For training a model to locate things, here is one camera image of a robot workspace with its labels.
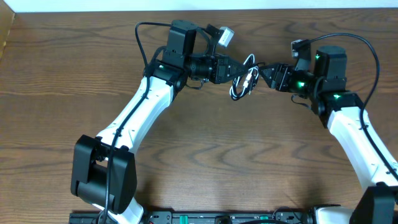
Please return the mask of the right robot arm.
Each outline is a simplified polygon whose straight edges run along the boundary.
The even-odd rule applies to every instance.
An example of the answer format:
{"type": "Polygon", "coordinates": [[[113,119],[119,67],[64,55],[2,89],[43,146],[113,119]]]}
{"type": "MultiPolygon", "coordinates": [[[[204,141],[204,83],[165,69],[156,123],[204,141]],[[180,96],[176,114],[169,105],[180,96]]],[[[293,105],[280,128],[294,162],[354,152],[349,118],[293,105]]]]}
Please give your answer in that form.
{"type": "Polygon", "coordinates": [[[340,143],[364,191],[354,209],[314,206],[301,216],[301,223],[393,223],[397,161],[375,132],[360,97],[346,89],[345,49],[320,47],[312,72],[308,47],[292,53],[295,65],[265,65],[259,74],[269,88],[310,100],[308,108],[340,143]]]}

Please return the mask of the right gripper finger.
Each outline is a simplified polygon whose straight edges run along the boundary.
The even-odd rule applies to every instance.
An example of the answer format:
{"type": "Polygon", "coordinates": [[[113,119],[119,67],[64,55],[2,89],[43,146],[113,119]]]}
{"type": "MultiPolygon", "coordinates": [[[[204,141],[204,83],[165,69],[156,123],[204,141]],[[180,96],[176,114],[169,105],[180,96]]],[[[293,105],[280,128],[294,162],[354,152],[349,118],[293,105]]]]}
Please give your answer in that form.
{"type": "Polygon", "coordinates": [[[273,63],[273,64],[268,64],[268,65],[262,65],[262,66],[259,67],[259,71],[268,70],[268,69],[274,70],[275,69],[275,64],[273,63]]]}
{"type": "Polygon", "coordinates": [[[273,68],[262,68],[259,70],[261,77],[267,83],[268,87],[275,89],[275,70],[273,68]]]}

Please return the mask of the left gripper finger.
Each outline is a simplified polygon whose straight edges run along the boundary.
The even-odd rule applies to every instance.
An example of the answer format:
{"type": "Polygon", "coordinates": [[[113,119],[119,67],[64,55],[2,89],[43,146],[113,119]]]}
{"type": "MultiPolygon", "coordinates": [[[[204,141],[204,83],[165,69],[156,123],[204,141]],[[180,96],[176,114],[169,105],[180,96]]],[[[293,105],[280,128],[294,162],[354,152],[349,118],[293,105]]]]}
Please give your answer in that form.
{"type": "Polygon", "coordinates": [[[247,69],[247,67],[242,62],[235,60],[232,57],[229,57],[228,59],[228,67],[230,69],[247,69]]]}
{"type": "Polygon", "coordinates": [[[234,67],[229,72],[229,77],[231,80],[234,80],[238,77],[241,77],[248,73],[248,68],[246,67],[234,67]]]}

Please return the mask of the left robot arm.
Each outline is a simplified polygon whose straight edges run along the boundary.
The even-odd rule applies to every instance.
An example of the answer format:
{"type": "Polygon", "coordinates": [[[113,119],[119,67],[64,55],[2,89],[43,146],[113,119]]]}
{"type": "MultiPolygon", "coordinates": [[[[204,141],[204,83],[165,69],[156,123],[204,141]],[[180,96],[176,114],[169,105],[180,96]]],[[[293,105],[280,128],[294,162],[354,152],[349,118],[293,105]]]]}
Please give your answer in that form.
{"type": "Polygon", "coordinates": [[[227,83],[246,66],[219,54],[234,32],[229,27],[200,27],[174,20],[167,43],[144,59],[143,78],[117,118],[95,137],[83,135],[74,147],[71,192],[99,208],[93,223],[139,223],[144,210],[134,197],[137,150],[157,117],[168,108],[188,79],[227,83]]]}

